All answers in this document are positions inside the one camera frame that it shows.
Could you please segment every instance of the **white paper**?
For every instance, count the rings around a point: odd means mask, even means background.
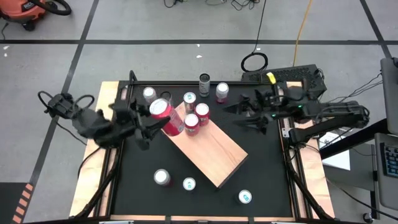
[[[335,133],[326,133],[322,138],[319,139],[319,148],[322,148],[328,142],[332,141],[334,138],[337,138],[338,134]],[[333,142],[337,142],[340,139],[343,139],[344,136],[334,140]],[[324,165],[337,167],[340,169],[351,170],[351,166],[349,164],[349,150],[341,152],[337,155],[329,157],[327,159],[322,160]]]

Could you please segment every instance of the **orange vacuum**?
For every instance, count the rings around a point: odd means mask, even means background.
[[[22,24],[28,31],[35,29],[35,21],[44,17],[46,11],[60,16],[69,15],[72,10],[64,0],[54,0],[65,10],[58,10],[53,1],[46,0],[0,0],[0,17]]]

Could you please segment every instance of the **warning stripe tape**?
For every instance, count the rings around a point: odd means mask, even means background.
[[[33,194],[33,185],[26,184],[24,191],[22,191],[21,198],[19,199],[15,214],[12,218],[12,224],[20,224],[24,221],[27,207],[29,206],[30,199]]]

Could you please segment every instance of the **wooden table frame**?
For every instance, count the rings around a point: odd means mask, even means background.
[[[164,85],[172,85],[173,83],[184,83],[184,82],[162,82]],[[139,82],[141,85],[150,85],[151,82]],[[300,82],[288,82],[288,86],[300,86]],[[114,103],[117,97],[126,97],[129,91],[132,91],[131,88],[123,88],[122,83],[119,82],[103,82],[101,85],[101,89],[98,96],[98,101],[96,105],[96,110],[102,109],[104,111],[104,117],[111,119],[113,116],[113,111],[108,108],[108,105]],[[289,122],[288,119],[284,119],[283,121],[279,121],[279,130],[281,128],[289,128],[292,125],[295,127],[305,128],[307,126],[311,126],[312,123],[307,124],[293,124]],[[308,142],[308,145],[311,145],[315,148],[318,148],[317,141],[311,139]],[[97,148],[97,145],[94,141],[89,140],[87,142],[87,147],[85,151],[84,158],[88,156],[91,152],[93,152]],[[76,186],[75,196],[73,198],[72,207],[70,210],[70,216],[76,215],[79,213],[84,206],[90,201],[92,195],[98,189],[99,183],[104,178],[105,174],[109,172],[111,169],[114,157],[115,157],[116,149],[112,149],[111,151],[105,152],[99,151],[95,155],[93,155],[90,159],[86,161],[86,164],[82,167],[80,172],[80,177],[78,179],[78,183]],[[296,171],[304,176],[303,180],[307,185],[307,189],[314,196],[315,200],[321,205],[321,207],[329,214],[334,217],[334,211],[330,200],[329,190],[326,183],[325,173],[323,171],[322,160],[320,159],[319,153],[315,152],[313,149],[309,147],[302,148],[297,156],[299,159],[293,160],[293,165]],[[90,216],[107,216],[110,213],[110,201],[112,194],[111,190],[112,183],[110,183],[104,194],[99,201],[100,206],[97,206],[91,213]],[[290,194],[292,197],[292,213],[293,217],[254,217],[255,222],[270,222],[270,221],[279,221],[279,222],[290,222],[294,221],[296,216],[300,216],[301,218],[317,218],[316,214],[312,209],[308,209],[308,204],[304,201],[303,195],[296,184],[291,183]],[[142,220],[142,221],[166,221],[165,215],[111,215],[112,220]],[[208,221],[229,221],[229,222],[248,222],[248,217],[189,217],[189,216],[171,216],[169,217],[171,221],[197,221],[197,220],[208,220]]]

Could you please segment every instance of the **black table surface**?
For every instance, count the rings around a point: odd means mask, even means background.
[[[255,88],[271,90],[269,86],[230,85],[228,102],[224,105],[216,104],[215,85],[211,86],[207,98],[199,96],[198,86],[152,86],[158,95],[162,91],[171,92],[175,106],[183,101],[184,93],[194,92],[198,103],[206,103],[210,107],[211,120],[248,153],[248,158],[217,190],[164,133],[154,138],[147,151],[140,150],[130,138],[123,148],[111,214],[292,217],[278,123],[271,123],[267,134],[263,135],[232,123],[234,119],[244,119],[244,115],[221,110],[234,104],[241,93],[254,97]],[[145,87],[134,85],[133,96],[137,97],[138,102],[143,102],[142,91]],[[161,187],[154,182],[157,169],[170,173],[171,187]],[[196,180],[192,194],[182,187],[186,177]],[[252,193],[252,201],[247,205],[239,205],[234,200],[234,196],[243,189]]]

